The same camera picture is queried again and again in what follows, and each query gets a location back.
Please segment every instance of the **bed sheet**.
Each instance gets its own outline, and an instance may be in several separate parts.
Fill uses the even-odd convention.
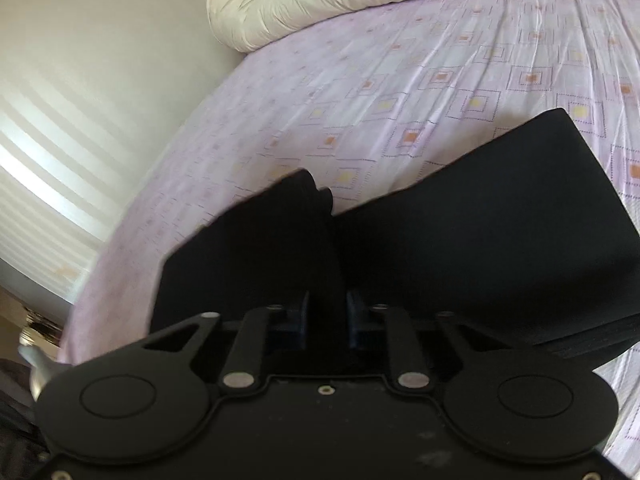
[[[568,111],[639,225],[639,9],[640,0],[411,0],[249,55],[132,202],[76,302],[62,359],[145,336],[164,257],[284,174],[307,168],[339,212],[550,108]],[[640,347],[600,372],[624,415],[607,452],[637,472]]]

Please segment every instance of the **bed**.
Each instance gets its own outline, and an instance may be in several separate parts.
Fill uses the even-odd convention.
[[[76,302],[62,360],[145,336],[165,256],[296,168],[340,212],[550,108],[568,111],[640,226],[640,0],[382,0],[320,9],[309,27],[296,7],[254,29],[247,1],[229,18],[209,0],[221,40],[261,48],[193,112],[131,203]],[[640,346],[598,373],[622,410],[606,453],[638,474]]]

